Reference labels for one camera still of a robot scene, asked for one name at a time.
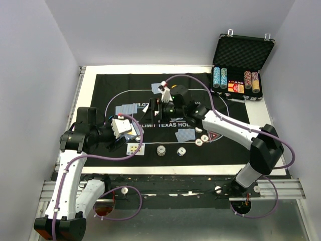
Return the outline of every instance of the white wall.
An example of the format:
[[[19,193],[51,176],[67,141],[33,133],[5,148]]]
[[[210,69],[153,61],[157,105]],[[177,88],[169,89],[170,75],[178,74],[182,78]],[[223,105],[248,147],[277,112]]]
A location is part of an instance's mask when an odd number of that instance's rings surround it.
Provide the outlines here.
[[[218,36],[275,36],[294,0],[46,0],[81,65],[211,64]]]
[[[28,240],[79,68],[43,0],[2,0],[0,33],[0,240]]]
[[[312,222],[321,227],[321,2],[296,0],[277,33],[263,72],[263,91],[280,136],[296,150],[291,168],[307,196]]]

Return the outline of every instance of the black felt mat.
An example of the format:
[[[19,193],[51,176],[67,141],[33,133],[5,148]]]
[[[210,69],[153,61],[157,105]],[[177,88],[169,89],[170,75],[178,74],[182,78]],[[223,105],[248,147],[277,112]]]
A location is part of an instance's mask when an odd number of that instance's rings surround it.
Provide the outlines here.
[[[208,85],[210,74],[189,74]],[[115,107],[122,104],[148,103],[151,97],[160,97],[160,94],[153,94],[150,91],[128,91],[151,89],[152,83],[161,83],[163,80],[173,76],[173,74],[127,74],[127,75],[97,75],[94,92],[92,96],[91,106],[97,107],[101,113],[105,113],[105,109],[110,100],[117,94],[124,92],[117,96],[109,105],[107,110],[107,118],[115,114]],[[201,89],[201,85],[186,77],[178,77],[170,81],[170,85],[182,84],[189,89]],[[208,94],[203,90],[192,90],[192,97],[196,102],[201,102],[210,107]],[[249,123],[245,104],[238,102],[231,102],[221,100],[219,97],[213,96],[215,108],[227,115],[225,103],[228,106],[230,117],[237,120]],[[136,119],[142,116],[142,108],[138,109],[138,113],[134,114]],[[178,125],[185,125],[179,122],[173,122],[173,127],[155,127],[144,128],[144,142],[178,142],[175,132],[178,129],[190,129],[192,127],[179,127]],[[166,154],[159,157],[156,153],[156,148],[159,145],[166,147]],[[184,147],[187,153],[179,157],[176,151],[179,147]],[[94,151],[93,154],[109,156],[109,157],[123,157],[126,155],[127,145],[124,145],[115,152],[109,152],[103,145]],[[222,137],[212,143],[204,143],[201,147],[194,143],[181,144],[146,144],[145,155],[135,156],[127,161],[112,162],[103,161],[99,159],[88,159],[85,166],[190,166],[190,165],[232,165],[232,164],[246,164],[249,161],[249,151],[242,145]]]

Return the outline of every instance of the poker chip case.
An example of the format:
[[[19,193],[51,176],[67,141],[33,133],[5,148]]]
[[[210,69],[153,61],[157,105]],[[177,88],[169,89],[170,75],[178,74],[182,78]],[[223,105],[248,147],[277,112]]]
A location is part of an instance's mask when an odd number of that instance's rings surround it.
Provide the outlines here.
[[[241,100],[261,100],[263,98],[260,70],[275,45],[275,41],[269,38],[270,34],[265,34],[265,38],[254,38],[233,35],[233,30],[228,34],[221,34],[213,58],[211,89],[219,96],[227,99]],[[228,88],[213,87],[214,67],[227,68]],[[244,88],[244,72],[258,72],[259,92],[254,93],[252,88]],[[233,92],[234,85],[238,85],[240,91]]]

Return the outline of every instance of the purple cable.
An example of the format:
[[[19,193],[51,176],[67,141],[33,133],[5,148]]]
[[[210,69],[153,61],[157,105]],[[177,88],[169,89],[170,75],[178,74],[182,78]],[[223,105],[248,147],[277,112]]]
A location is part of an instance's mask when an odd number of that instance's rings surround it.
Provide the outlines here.
[[[168,82],[168,81],[170,81],[171,79],[174,79],[174,78],[176,78],[176,77],[188,77],[188,78],[191,78],[191,79],[195,80],[196,82],[200,83],[200,84],[206,89],[207,93],[209,94],[212,111],[213,111],[214,114],[215,114],[217,117],[219,117],[221,120],[224,120],[224,121],[226,121],[227,123],[230,123],[230,124],[232,124],[232,125],[235,125],[235,126],[237,126],[237,127],[239,127],[239,128],[242,128],[242,129],[244,129],[244,130],[247,130],[247,131],[249,131],[249,132],[255,132],[255,133],[258,133],[258,134],[262,134],[262,135],[271,137],[271,138],[273,138],[273,139],[275,139],[275,140],[277,140],[277,141],[285,144],[285,145],[290,149],[290,151],[291,151],[291,153],[292,153],[292,160],[291,160],[291,162],[290,162],[289,164],[286,164],[286,165],[281,166],[281,167],[274,167],[274,169],[287,168],[287,167],[291,166],[291,165],[295,162],[295,152],[294,152],[294,149],[290,146],[289,143],[281,140],[279,137],[276,137],[276,136],[274,136],[274,135],[271,135],[270,133],[266,133],[266,132],[259,131],[259,130],[254,130],[254,129],[252,130],[252,129],[249,128],[249,127],[244,127],[244,126],[242,126],[242,125],[240,125],[240,124],[238,124],[238,123],[235,123],[235,122],[233,122],[233,121],[231,121],[231,120],[229,120],[229,119],[226,119],[226,118],[220,116],[220,114],[219,114],[219,113],[215,110],[215,108],[214,108],[213,98],[212,98],[212,95],[211,95],[210,90],[209,90],[208,87],[207,87],[202,81],[200,81],[199,79],[197,79],[197,78],[195,78],[195,77],[193,77],[193,76],[187,75],[187,74],[176,74],[176,75],[173,75],[172,77],[168,78],[167,80],[165,80],[165,82]]]
[[[110,103],[111,103],[117,96],[119,96],[120,94],[123,94],[123,92],[115,95],[115,96],[109,101],[109,103],[107,104],[106,110],[105,110],[105,116],[107,116],[107,109],[108,109]]]
[[[238,213],[237,211],[235,211],[235,209],[233,208],[232,204],[230,203],[230,207],[231,207],[231,209],[232,209],[232,211],[234,212],[235,215],[238,215],[238,216],[240,216],[240,217],[245,217],[245,218],[253,218],[253,219],[256,219],[256,218],[266,217],[266,216],[268,216],[268,215],[270,215],[270,214],[273,214],[273,213],[276,211],[276,209],[277,209],[277,207],[278,207],[278,205],[279,205],[279,194],[277,193],[276,186],[275,186],[274,183],[271,181],[271,179],[269,179],[268,177],[266,177],[266,176],[261,176],[261,177],[263,177],[264,179],[268,180],[268,181],[272,184],[272,186],[273,186],[273,188],[274,188],[275,196],[276,196],[276,200],[275,200],[275,205],[274,205],[274,207],[273,207],[269,212],[267,212],[266,214],[261,215],[261,216],[245,216],[245,215],[240,214],[240,213]]]
[[[114,188],[114,189],[111,189],[111,190],[108,191],[108,192],[105,192],[105,193],[102,194],[99,198],[101,198],[101,197],[103,197],[103,196],[105,196],[105,195],[107,195],[107,194],[109,194],[109,193],[111,193],[111,192],[113,192],[113,191],[116,191],[116,190],[118,190],[118,189],[124,188],[124,187],[132,188],[132,189],[134,189],[134,190],[139,194],[140,203],[139,203],[139,207],[138,207],[137,211],[136,211],[133,215],[131,215],[131,216],[129,216],[129,217],[123,217],[123,218],[112,218],[112,217],[106,217],[106,216],[99,216],[99,215],[96,213],[96,211],[95,211],[95,207],[96,207],[96,204],[95,204],[94,207],[93,207],[93,210],[94,210],[94,212],[95,212],[95,216],[98,216],[98,217],[103,218],[103,219],[106,219],[106,220],[111,220],[111,221],[125,221],[125,220],[129,220],[129,219],[135,217],[135,216],[139,213],[139,211],[141,210],[141,206],[142,206],[142,196],[141,196],[141,193],[139,192],[139,190],[138,190],[137,188],[132,187],[132,186],[120,186],[120,187],[116,187],[116,188]]]
[[[143,135],[142,135],[142,128],[139,125],[138,121],[131,117],[130,115],[126,115],[126,114],[122,114],[123,117],[131,119],[133,122],[135,122],[135,124],[138,126],[139,132],[140,132],[140,142],[138,145],[138,148],[136,149],[136,151],[134,151],[132,154],[130,154],[129,156],[126,157],[118,157],[118,158],[114,158],[114,157],[103,157],[103,156],[97,156],[97,155],[82,155],[82,156],[78,156],[75,157],[74,159],[72,159],[66,166],[66,168],[64,169],[65,171],[68,171],[69,167],[72,165],[73,162],[77,161],[80,158],[98,158],[98,159],[102,159],[102,160],[106,160],[106,161],[125,161],[133,156],[135,156],[135,154],[139,151],[139,149],[141,148],[142,145],[142,141],[143,141]],[[59,184],[59,188],[58,188],[58,193],[57,193],[57,199],[56,199],[56,203],[55,203],[55,209],[58,209],[59,207],[59,201],[60,201],[60,197],[61,197],[61,192],[62,192],[62,187],[64,185],[65,182],[65,178],[66,178],[66,174],[67,173],[63,173],[61,176],[61,181]],[[56,238],[56,219],[57,219],[57,212],[54,212],[53,218],[52,218],[52,238],[53,241],[57,241]]]

